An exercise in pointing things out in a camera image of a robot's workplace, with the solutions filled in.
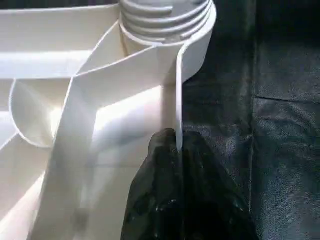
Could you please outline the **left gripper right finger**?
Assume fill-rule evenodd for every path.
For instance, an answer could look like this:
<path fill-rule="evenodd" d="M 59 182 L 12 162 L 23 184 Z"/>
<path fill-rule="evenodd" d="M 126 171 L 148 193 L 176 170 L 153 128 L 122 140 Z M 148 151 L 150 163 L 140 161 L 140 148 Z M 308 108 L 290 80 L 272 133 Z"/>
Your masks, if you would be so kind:
<path fill-rule="evenodd" d="M 187 240 L 257 240 L 239 187 L 198 132 L 183 136 L 184 232 Z"/>

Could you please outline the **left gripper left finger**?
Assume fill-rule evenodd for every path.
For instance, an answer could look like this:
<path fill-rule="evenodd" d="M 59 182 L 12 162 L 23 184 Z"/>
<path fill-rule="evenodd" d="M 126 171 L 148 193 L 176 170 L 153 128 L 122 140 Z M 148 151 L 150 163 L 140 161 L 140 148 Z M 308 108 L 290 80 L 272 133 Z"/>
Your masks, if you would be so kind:
<path fill-rule="evenodd" d="M 165 128 L 151 137 L 146 158 L 132 180 L 121 239 L 182 239 L 182 204 L 176 132 Z"/>

